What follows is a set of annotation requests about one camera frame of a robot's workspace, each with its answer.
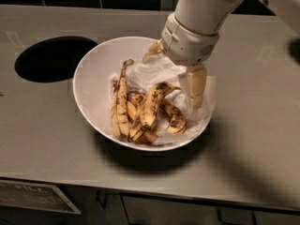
gray countertop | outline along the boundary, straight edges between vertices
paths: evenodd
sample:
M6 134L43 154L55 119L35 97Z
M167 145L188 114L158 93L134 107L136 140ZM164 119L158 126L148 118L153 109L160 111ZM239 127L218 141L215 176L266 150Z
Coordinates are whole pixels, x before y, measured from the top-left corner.
M14 70L22 51L47 38L159 38L167 15L0 6L0 177L300 211L300 57L291 52L300 40L277 17L227 19L205 62L217 78L211 123L169 152L105 140L79 112L72 80L29 82Z

crumpled paper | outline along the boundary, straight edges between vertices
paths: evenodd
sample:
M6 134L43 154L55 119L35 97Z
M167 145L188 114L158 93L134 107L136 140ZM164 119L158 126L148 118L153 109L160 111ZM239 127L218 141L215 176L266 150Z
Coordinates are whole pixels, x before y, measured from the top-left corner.
M188 108L188 86L182 76L186 67L175 65L167 56L153 58L147 63L135 58L133 66L127 68L127 90L146 93L154 84L170 82L180 86L165 98L178 107L187 119L187 129L183 134L170 134L166 132L169 122L161 112L157 117L158 139L152 145L174 146L180 143L189 143L196 139L206 128L216 107L216 78L207 76L202 107L192 111Z

countertop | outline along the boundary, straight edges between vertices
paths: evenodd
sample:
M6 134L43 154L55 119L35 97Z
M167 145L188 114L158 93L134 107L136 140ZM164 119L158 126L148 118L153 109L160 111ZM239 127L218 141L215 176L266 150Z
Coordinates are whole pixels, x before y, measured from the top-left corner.
M300 211L300 39L275 16L229 16L205 62L217 79L212 120L169 152L105 140L78 110L71 79L15 72L18 55L42 40L159 38L168 14L0 6L0 177Z

robotic hand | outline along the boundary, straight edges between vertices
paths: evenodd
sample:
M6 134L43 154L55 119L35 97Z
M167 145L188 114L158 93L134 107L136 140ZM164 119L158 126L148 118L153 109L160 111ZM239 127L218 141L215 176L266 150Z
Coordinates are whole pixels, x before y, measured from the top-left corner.
M300 0L260 0L300 34ZM165 53L177 65L187 66L189 107L202 105L208 59L218 41L218 30L243 0L179 0L166 21L162 39L144 57Z

bowl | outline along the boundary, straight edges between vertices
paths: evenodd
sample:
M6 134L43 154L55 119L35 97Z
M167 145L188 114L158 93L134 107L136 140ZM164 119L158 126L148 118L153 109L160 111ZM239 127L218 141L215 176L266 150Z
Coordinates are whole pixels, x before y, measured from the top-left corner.
M126 147L148 152L166 151L190 143L195 137L186 136L179 142L160 145L135 144L114 138L111 124L112 76L120 74L123 62L136 57L142 61L143 54L154 39L148 37L120 37L108 40L89 51L77 66L73 78L74 97L84 118L106 138ZM209 112L202 120L202 130L211 118Z

